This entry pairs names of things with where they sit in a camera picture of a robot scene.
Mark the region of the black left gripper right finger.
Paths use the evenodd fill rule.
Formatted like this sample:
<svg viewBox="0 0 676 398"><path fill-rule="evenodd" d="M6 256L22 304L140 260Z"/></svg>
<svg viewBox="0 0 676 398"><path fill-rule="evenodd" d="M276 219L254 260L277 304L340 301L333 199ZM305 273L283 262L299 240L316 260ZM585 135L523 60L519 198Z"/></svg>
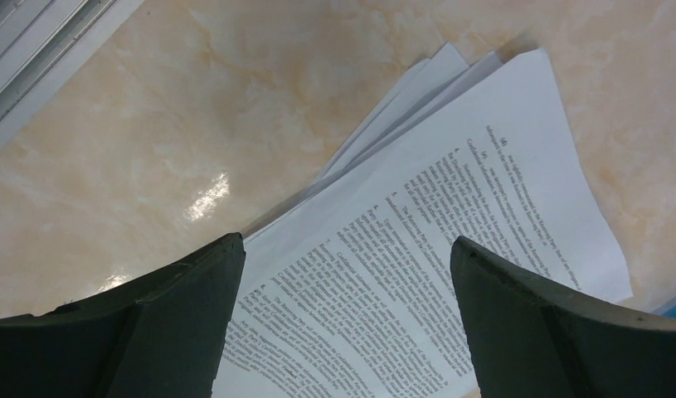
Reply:
<svg viewBox="0 0 676 398"><path fill-rule="evenodd" d="M471 239L450 255L484 397L676 397L676 318L591 297Z"/></svg>

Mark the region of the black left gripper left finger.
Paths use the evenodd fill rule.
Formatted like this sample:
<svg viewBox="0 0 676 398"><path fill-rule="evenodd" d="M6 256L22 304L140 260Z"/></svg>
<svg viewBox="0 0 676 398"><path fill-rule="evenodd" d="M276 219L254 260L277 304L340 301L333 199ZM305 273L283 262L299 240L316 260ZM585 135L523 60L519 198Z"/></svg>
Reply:
<svg viewBox="0 0 676 398"><path fill-rule="evenodd" d="M0 319L0 397L208 397L246 260L230 233L34 316Z"/></svg>

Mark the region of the white printed paper stack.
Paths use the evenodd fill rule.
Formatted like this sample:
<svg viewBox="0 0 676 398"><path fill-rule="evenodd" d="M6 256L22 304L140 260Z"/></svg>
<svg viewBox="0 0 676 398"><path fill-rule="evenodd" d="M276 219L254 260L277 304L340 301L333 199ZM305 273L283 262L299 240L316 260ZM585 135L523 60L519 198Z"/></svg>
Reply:
<svg viewBox="0 0 676 398"><path fill-rule="evenodd" d="M450 272L466 236L610 302L632 296L548 54L515 56L246 242L216 397L461 397Z"/></svg>

